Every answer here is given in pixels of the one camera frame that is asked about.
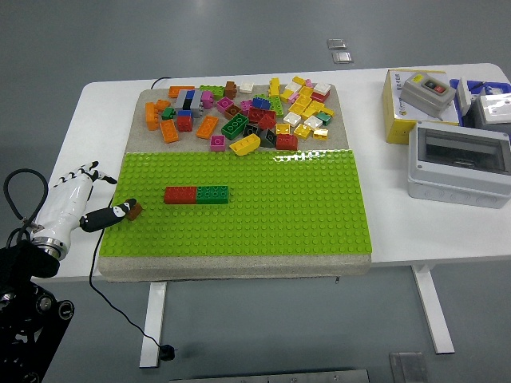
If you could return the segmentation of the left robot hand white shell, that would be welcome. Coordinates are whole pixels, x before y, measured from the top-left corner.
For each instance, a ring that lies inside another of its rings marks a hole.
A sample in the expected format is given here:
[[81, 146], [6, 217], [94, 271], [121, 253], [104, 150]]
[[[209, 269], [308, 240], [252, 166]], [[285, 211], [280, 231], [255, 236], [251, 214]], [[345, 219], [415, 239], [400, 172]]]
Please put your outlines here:
[[103, 180], [109, 184], [117, 182], [98, 170], [98, 165], [97, 161], [84, 164], [58, 179], [38, 213], [36, 223], [39, 228], [31, 235], [34, 242], [52, 239], [69, 245], [73, 230], [80, 227], [85, 232], [95, 232], [111, 227], [122, 221], [135, 207], [137, 201], [127, 199], [117, 206], [89, 213], [85, 211], [95, 181]]

